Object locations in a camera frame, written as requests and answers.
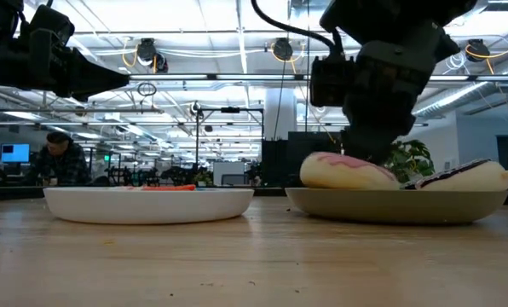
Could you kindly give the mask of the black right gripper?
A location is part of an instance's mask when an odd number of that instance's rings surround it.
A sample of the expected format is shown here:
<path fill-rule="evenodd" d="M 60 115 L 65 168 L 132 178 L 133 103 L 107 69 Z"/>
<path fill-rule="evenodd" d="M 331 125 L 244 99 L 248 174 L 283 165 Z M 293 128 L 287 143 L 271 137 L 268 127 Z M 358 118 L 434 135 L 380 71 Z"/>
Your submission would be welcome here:
<path fill-rule="evenodd" d="M 343 112 L 349 120 L 349 128 L 341 130 L 344 154 L 383 164 L 393 142 L 412 130 L 413 107 L 436 64 L 458 52 L 459 46 L 433 20 L 364 44 L 356 57 L 352 88 L 344 98 Z"/>

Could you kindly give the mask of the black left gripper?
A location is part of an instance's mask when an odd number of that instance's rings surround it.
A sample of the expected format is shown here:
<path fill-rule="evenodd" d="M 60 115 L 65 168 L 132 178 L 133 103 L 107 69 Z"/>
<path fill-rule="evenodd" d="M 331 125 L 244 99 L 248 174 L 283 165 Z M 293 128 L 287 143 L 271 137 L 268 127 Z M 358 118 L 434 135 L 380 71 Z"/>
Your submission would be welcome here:
<path fill-rule="evenodd" d="M 18 85 L 22 90 L 49 90 L 86 102 L 91 96 L 130 82 L 128 75 L 88 61 L 77 48 L 49 45 L 38 48 L 22 41 L 18 47 L 26 53 Z"/>

